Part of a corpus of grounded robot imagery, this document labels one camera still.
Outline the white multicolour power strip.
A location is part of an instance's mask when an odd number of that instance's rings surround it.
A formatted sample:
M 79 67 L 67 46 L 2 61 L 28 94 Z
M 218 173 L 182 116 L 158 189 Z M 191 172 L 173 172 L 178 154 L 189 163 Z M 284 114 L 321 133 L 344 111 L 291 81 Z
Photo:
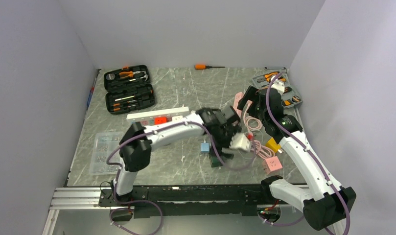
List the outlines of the white multicolour power strip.
M 167 117 L 168 122 L 172 121 L 174 116 L 187 116 L 191 113 L 188 107 L 178 107 L 163 110 L 154 110 L 135 114 L 128 114 L 126 120 L 129 123 L 140 122 L 141 125 L 154 125 L 154 118 Z

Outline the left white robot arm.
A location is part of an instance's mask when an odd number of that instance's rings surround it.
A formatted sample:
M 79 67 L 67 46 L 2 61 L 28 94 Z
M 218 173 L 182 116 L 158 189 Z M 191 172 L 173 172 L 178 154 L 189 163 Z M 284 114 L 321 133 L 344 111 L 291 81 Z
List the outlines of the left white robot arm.
M 225 109 L 202 108 L 164 124 L 143 126 L 140 122 L 132 123 L 118 149 L 112 152 L 120 155 L 119 171 L 112 181 L 112 200 L 120 206 L 130 201 L 138 172 L 150 164 L 151 153 L 158 148 L 207 135 L 215 157 L 224 165 L 224 158 L 232 155 L 223 154 L 222 150 L 230 147 L 233 137 L 241 130 L 240 116 L 232 106 Z

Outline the white lion print adapter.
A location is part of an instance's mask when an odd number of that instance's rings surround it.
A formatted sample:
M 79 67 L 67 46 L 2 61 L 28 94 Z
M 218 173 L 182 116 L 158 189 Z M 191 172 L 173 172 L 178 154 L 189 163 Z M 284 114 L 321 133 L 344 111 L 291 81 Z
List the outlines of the white lion print adapter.
M 183 121 L 185 121 L 185 119 L 183 116 L 174 116 L 174 117 L 172 117 L 172 121 L 173 122 L 183 122 Z

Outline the yellow cube socket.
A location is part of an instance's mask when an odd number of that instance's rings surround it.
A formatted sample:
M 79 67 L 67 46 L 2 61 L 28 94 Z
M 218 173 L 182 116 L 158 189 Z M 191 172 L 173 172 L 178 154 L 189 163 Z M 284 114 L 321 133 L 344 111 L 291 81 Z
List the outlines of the yellow cube socket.
M 281 146 L 273 138 L 270 138 L 266 142 L 265 146 L 267 148 L 271 149 L 274 153 L 277 153 L 277 152 L 282 153 Z

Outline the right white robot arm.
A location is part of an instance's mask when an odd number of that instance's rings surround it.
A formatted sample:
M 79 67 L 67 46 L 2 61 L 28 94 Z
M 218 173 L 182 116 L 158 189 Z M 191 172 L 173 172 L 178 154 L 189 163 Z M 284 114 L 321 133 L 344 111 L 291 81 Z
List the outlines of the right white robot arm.
M 269 87 L 249 86 L 237 108 L 261 121 L 266 133 L 291 157 L 303 176 L 307 188 L 295 186 L 280 176 L 261 182 L 260 197 L 265 203 L 278 199 L 300 210 L 313 229 L 328 227 L 345 220 L 343 233 L 350 230 L 350 211 L 356 199 L 352 187 L 344 187 L 319 159 L 311 147 L 302 125 L 284 112 L 282 92 Z

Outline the small blue usb plug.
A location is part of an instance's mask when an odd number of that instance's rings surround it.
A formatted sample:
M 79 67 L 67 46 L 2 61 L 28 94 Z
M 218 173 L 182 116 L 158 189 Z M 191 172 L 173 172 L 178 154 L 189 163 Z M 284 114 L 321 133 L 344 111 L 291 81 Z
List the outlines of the small blue usb plug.
M 200 144 L 200 152 L 201 153 L 209 153 L 210 152 L 210 144 L 207 142 L 203 142 Z

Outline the black plastic tool case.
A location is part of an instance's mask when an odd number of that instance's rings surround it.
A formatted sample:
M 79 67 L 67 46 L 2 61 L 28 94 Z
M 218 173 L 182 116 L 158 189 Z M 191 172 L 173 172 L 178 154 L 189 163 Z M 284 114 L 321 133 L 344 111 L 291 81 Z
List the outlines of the black plastic tool case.
M 105 103 L 112 115 L 127 114 L 156 104 L 151 75 L 146 65 L 122 67 L 103 76 Z

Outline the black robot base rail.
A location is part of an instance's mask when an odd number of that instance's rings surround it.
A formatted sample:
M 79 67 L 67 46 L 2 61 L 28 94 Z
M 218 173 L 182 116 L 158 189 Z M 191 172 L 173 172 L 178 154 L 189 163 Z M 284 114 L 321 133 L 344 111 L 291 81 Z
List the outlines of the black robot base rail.
M 187 216 L 240 214 L 256 216 L 266 210 L 278 213 L 285 202 L 268 198 L 260 184 L 135 186 L 127 204 L 116 202 L 108 188 L 100 191 L 98 205 L 130 208 L 134 218 L 152 216 Z

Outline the dark green cube adapter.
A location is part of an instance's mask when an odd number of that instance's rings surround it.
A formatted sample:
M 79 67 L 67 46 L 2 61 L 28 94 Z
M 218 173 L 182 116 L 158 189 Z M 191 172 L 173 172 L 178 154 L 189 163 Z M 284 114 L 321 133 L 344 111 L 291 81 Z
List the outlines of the dark green cube adapter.
M 218 155 L 217 155 L 215 149 L 211 148 L 209 152 L 209 160 L 210 160 L 210 166 L 212 168 L 221 167 L 224 165 L 222 162 L 225 161 L 225 157 L 222 151 L 218 151 Z

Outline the grey plastic tool case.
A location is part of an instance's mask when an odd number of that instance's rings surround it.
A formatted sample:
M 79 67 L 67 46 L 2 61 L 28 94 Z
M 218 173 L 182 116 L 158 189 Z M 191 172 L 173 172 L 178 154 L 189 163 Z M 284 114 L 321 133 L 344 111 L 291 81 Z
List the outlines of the grey plastic tool case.
M 289 84 L 287 72 L 285 69 L 267 70 L 266 74 L 271 73 L 271 72 L 276 72 L 276 71 L 281 73 L 281 75 L 284 76 L 284 78 L 286 79 L 286 82 L 284 82 L 285 92 L 283 95 L 281 95 L 282 105 L 284 106 L 284 108 L 290 109 L 290 108 L 300 105 L 303 102 L 303 99 L 302 99 L 301 95 L 299 94 L 299 92 L 296 90 L 296 88 Z M 257 75 L 255 77 L 251 78 L 250 81 L 252 82 L 252 85 L 254 87 L 256 87 L 257 89 L 267 89 L 267 87 L 269 86 L 269 83 L 264 78 L 264 75 L 265 74 Z

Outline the pink cube socket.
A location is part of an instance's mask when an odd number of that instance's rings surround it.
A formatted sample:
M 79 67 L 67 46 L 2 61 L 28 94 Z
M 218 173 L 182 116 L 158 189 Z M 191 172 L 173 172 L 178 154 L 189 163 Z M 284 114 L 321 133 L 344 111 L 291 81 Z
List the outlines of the pink cube socket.
M 264 159 L 262 166 L 267 175 L 277 173 L 282 169 L 282 164 L 277 156 Z

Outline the red cube adapter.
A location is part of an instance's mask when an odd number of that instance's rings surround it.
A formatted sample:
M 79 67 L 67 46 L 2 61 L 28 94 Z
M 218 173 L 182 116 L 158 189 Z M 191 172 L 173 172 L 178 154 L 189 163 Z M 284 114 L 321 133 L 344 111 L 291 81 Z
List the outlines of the red cube adapter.
M 156 117 L 156 118 L 154 118 L 154 124 L 155 125 L 164 124 L 164 123 L 167 123 L 167 122 L 168 122 L 167 117 Z

